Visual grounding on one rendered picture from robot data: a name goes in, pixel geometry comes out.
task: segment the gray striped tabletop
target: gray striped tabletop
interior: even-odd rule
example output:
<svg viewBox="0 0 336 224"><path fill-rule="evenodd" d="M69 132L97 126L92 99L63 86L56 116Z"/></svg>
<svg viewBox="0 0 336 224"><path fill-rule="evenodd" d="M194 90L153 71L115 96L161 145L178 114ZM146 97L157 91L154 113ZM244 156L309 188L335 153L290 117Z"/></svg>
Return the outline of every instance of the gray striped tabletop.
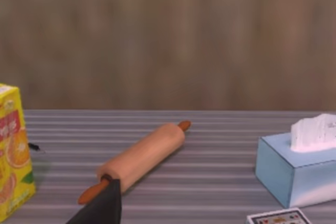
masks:
<svg viewBox="0 0 336 224"><path fill-rule="evenodd" d="M123 224L242 224L281 206L254 175L260 136L318 112L26 111L36 195L6 224L63 224L96 168L165 122L191 120L185 146L123 197ZM336 201L302 209L334 224Z"/></svg>

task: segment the rolling pin barrel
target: rolling pin barrel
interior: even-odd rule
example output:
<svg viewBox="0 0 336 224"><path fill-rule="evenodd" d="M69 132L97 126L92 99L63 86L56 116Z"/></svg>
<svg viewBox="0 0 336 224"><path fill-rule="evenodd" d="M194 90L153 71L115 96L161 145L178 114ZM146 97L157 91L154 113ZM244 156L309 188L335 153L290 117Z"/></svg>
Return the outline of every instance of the rolling pin barrel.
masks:
<svg viewBox="0 0 336 224"><path fill-rule="evenodd" d="M180 148L185 139L184 127L167 123L144 137L125 152L110 159L97 170L100 180L105 174L120 179L121 193L128 190L142 176Z"/></svg>

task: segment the rolling pin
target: rolling pin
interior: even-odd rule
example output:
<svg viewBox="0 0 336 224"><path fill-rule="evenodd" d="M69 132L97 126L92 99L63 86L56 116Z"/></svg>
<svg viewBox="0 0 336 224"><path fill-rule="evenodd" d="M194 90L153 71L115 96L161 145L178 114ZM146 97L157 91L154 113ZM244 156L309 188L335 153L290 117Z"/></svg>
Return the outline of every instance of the rolling pin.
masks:
<svg viewBox="0 0 336 224"><path fill-rule="evenodd" d="M183 145L184 132L190 125L190 121L183 121L178 125L164 124L123 153L108 160L97 170L99 183L85 190L79 197L78 204L84 205L90 202L113 179L120 181L121 193L126 192L135 182Z"/></svg>

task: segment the juice box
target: juice box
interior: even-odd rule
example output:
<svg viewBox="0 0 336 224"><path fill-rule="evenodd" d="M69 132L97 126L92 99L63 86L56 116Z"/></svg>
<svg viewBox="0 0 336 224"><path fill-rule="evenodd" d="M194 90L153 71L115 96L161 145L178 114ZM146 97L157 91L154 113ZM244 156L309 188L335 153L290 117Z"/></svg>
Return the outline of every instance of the juice box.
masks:
<svg viewBox="0 0 336 224"><path fill-rule="evenodd" d="M0 223L35 190L20 91L0 83Z"/></svg>

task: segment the wall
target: wall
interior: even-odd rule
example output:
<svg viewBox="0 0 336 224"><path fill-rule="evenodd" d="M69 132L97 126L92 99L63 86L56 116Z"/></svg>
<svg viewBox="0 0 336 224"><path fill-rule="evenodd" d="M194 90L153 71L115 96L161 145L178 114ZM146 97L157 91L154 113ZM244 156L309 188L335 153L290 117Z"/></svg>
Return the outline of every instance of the wall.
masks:
<svg viewBox="0 0 336 224"><path fill-rule="evenodd" d="M25 108L332 110L335 0L0 0Z"/></svg>

